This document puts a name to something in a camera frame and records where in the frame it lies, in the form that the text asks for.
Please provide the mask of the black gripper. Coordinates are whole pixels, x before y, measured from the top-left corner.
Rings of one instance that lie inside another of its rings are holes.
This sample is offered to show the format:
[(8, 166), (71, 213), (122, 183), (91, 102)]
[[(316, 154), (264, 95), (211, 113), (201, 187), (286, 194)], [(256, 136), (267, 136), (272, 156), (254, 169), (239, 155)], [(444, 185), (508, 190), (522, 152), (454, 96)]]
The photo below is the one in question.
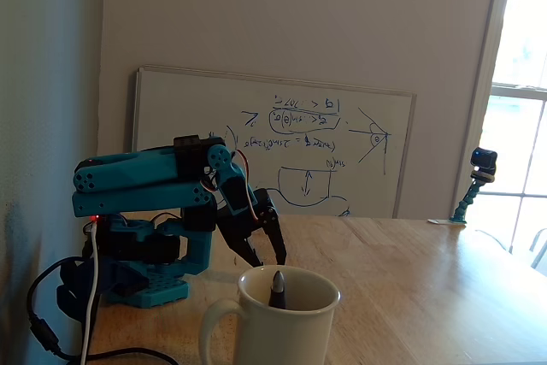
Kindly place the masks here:
[(251, 267), (260, 267), (262, 261), (256, 254), (256, 250), (250, 245), (248, 237), (261, 228), (270, 241), (278, 264), (285, 264), (286, 248), (281, 232), (277, 209), (274, 206), (266, 189), (260, 188), (253, 191), (256, 203), (253, 210), (256, 213), (257, 221), (253, 218), (249, 207), (237, 214), (231, 215), (227, 205), (218, 210), (217, 225), (220, 229), (227, 229), (229, 234), (235, 234), (232, 238), (232, 250)]

